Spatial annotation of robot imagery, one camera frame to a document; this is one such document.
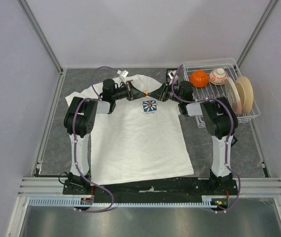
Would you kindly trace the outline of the red orange brooch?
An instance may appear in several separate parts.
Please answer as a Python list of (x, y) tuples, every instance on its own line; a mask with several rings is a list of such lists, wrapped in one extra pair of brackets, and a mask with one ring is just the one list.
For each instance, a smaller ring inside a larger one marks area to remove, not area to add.
[(145, 90), (144, 93), (145, 93), (145, 97), (146, 97), (146, 98), (149, 98), (149, 91), (148, 91), (148, 90)]

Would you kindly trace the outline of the white t-shirt with flower print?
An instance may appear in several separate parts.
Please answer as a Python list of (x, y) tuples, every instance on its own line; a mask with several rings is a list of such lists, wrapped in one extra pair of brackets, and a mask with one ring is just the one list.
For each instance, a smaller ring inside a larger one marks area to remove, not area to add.
[(153, 98), (121, 99), (111, 114), (97, 114), (88, 164), (99, 185), (192, 175), (178, 104)]

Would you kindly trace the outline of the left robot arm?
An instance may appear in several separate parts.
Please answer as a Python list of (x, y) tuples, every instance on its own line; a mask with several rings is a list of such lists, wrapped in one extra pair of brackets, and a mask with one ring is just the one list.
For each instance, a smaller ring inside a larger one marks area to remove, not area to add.
[(90, 171), (88, 164), (88, 139), (94, 127), (96, 114), (111, 114), (116, 101), (140, 99), (149, 95), (132, 85), (131, 81), (121, 82), (113, 79), (103, 81), (100, 99), (73, 97), (64, 118), (64, 127), (71, 139), (72, 165), (68, 174), (68, 182), (80, 194), (86, 194), (91, 189), (87, 179)]

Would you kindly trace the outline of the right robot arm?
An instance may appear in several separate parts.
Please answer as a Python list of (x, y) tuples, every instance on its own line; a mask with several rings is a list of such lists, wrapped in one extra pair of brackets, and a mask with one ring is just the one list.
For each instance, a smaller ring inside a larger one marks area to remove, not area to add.
[(238, 120), (228, 100), (219, 97), (196, 101), (193, 99), (193, 85), (188, 81), (182, 81), (178, 89), (174, 89), (173, 84), (164, 83), (148, 95), (162, 102), (178, 102), (179, 111), (183, 115), (203, 117), (207, 132), (212, 138), (213, 149), (209, 190), (216, 195), (226, 191), (236, 193), (238, 189), (230, 168), (230, 152)]

